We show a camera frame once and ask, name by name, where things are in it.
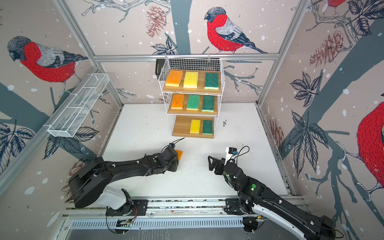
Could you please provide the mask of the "orange sponge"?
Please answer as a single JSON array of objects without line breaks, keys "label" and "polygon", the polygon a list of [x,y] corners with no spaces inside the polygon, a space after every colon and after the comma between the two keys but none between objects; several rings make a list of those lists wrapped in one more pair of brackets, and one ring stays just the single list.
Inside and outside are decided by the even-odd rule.
[{"label": "orange sponge", "polygon": [[180,161],[183,155],[183,151],[176,150],[176,152],[178,153],[178,160]]},{"label": "orange sponge", "polygon": [[183,76],[183,71],[170,70],[165,82],[166,87],[179,87]]},{"label": "orange sponge", "polygon": [[172,110],[182,110],[184,106],[185,95],[184,94],[174,94],[171,102]]}]

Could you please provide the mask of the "yellow sponge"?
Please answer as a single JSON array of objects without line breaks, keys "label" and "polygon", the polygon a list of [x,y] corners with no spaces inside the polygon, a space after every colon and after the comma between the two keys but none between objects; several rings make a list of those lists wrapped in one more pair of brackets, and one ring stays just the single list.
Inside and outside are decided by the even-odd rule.
[{"label": "yellow sponge", "polygon": [[183,87],[188,89],[198,88],[199,72],[187,71],[184,78]]},{"label": "yellow sponge", "polygon": [[201,127],[201,120],[192,119],[190,125],[190,134],[199,134]]}]

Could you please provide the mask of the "dark green sponge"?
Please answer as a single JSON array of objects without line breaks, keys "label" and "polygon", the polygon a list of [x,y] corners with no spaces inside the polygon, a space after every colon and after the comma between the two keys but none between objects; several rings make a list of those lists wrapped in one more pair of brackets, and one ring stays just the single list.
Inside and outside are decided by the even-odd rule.
[{"label": "dark green sponge", "polygon": [[204,96],[203,97],[202,112],[213,113],[214,111],[215,111],[215,97],[214,96]]},{"label": "dark green sponge", "polygon": [[213,121],[203,120],[203,135],[212,136],[214,134]]}]

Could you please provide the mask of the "light green sponge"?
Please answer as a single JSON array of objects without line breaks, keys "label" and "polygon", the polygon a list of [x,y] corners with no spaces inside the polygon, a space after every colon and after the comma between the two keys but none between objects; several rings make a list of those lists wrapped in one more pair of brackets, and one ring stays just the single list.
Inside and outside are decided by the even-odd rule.
[{"label": "light green sponge", "polygon": [[198,111],[200,104],[200,95],[189,95],[187,111]]}]

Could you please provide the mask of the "dark green sponge front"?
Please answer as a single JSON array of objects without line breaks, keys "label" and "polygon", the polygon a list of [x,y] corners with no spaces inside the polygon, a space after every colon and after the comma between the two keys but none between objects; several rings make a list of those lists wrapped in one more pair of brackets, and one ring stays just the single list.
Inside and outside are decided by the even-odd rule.
[{"label": "dark green sponge front", "polygon": [[202,112],[213,113],[214,111],[215,111],[215,97],[214,96],[204,96],[203,97]]}]

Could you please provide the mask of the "dark green sponge carried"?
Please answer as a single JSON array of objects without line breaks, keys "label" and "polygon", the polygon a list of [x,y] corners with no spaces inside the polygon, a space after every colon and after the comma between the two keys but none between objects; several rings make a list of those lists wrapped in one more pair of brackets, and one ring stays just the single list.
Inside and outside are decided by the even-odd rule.
[{"label": "dark green sponge carried", "polygon": [[205,75],[205,90],[218,90],[219,89],[219,74],[206,73]]}]

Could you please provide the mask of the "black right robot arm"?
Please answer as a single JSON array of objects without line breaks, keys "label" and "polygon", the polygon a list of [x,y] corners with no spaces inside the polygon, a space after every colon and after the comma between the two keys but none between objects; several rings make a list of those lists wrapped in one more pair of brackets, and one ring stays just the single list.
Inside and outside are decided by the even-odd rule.
[{"label": "black right robot arm", "polygon": [[300,240],[334,240],[336,230],[327,216],[315,216],[299,209],[260,181],[247,176],[234,160],[208,157],[209,170],[222,175],[238,199],[226,199],[228,215],[256,214],[267,218]]}]

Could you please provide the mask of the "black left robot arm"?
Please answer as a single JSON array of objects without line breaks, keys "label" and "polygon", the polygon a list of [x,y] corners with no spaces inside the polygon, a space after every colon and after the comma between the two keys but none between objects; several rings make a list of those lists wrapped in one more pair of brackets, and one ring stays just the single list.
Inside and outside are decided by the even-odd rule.
[{"label": "black left robot arm", "polygon": [[110,183],[167,171],[176,172],[178,165],[179,155],[175,144],[169,144],[161,153],[145,155],[138,160],[110,162],[97,157],[70,178],[70,199],[77,209],[97,204],[119,211],[122,215],[128,214],[133,207],[129,193],[125,189],[110,187]]}]

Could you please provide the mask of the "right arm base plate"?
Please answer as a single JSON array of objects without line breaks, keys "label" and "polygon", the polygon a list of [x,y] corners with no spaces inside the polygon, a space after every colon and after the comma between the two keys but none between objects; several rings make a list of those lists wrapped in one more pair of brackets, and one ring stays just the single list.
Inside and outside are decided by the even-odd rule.
[{"label": "right arm base plate", "polygon": [[256,204],[255,202],[249,199],[243,198],[232,198],[226,199],[226,206],[224,211],[228,215],[255,215],[255,216],[264,216],[269,210]]}]

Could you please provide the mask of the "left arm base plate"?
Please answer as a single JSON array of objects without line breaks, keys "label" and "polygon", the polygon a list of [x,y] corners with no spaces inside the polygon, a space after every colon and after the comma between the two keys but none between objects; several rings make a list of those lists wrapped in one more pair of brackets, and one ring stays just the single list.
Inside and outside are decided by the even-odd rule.
[{"label": "left arm base plate", "polygon": [[106,211],[107,217],[122,217],[122,216],[145,216],[148,206],[148,200],[128,200],[122,207],[117,210],[108,208]]}]

